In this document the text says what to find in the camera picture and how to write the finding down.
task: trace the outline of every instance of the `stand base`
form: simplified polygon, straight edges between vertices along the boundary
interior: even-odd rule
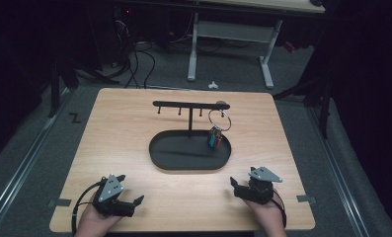
[[[152,162],[164,170],[216,170],[229,160],[232,148],[223,136],[220,146],[207,144],[208,130],[166,130],[156,134],[149,144]]]

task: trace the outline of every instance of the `wooden table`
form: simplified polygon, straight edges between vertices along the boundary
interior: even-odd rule
[[[158,108],[153,101],[230,105],[232,127],[224,134],[232,145],[227,164],[213,171],[167,171],[155,166],[148,150],[158,132],[187,129],[189,110]],[[208,112],[195,112],[193,129],[210,129]],[[126,175],[118,199],[133,201],[145,195],[131,218],[112,231],[250,231],[261,229],[252,211],[233,196],[229,177],[247,185],[250,167],[266,166],[283,179],[274,183],[287,214],[287,229],[312,229],[315,220],[294,163],[273,97],[266,93],[103,89],[90,115],[50,222],[54,232],[70,232],[77,198],[92,184],[113,173]],[[85,196],[87,201],[92,192]]]

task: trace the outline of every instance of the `human hand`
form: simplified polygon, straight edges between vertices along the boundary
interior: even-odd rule
[[[75,237],[103,237],[122,219],[122,216],[103,216],[88,204],[79,220]]]
[[[273,200],[275,200],[279,205],[282,205],[281,200],[278,195],[274,195]],[[255,213],[258,222],[263,226],[264,230],[269,237],[285,237],[285,229],[282,222],[282,214],[280,209],[273,203],[269,201],[265,204],[258,204],[256,202],[243,199],[245,204],[247,204]]]

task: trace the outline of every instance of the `desk leg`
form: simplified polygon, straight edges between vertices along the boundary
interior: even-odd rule
[[[196,79],[196,38],[198,33],[198,13],[195,13],[195,22],[193,25],[193,45],[192,54],[190,55],[190,65],[189,65],[189,81],[195,81]]]
[[[278,33],[279,33],[279,29],[281,28],[281,24],[282,24],[282,20],[278,20],[276,22],[271,39],[270,39],[269,48],[267,49],[267,53],[265,56],[260,57],[261,68],[263,69],[264,80],[266,81],[266,87],[268,89],[272,89],[274,87],[272,74],[270,73],[270,69],[269,69],[269,60],[270,60],[270,56],[272,55],[272,52],[273,52],[276,38],[278,37]]]

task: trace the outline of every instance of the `key ring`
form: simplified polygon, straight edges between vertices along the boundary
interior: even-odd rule
[[[225,113],[224,111],[219,110],[219,112],[222,113],[222,116],[226,116],[227,119],[229,120],[229,127],[227,127],[227,129],[223,129],[223,128],[217,126],[216,124],[214,124],[214,122],[211,120],[210,114],[211,114],[212,111],[217,111],[217,110],[211,110],[211,111],[208,113],[208,120],[210,120],[210,123],[211,123],[216,129],[218,129],[218,130],[221,130],[221,131],[227,131],[227,130],[229,130],[230,127],[232,126],[232,120],[230,119],[229,115],[228,115],[227,113]]]

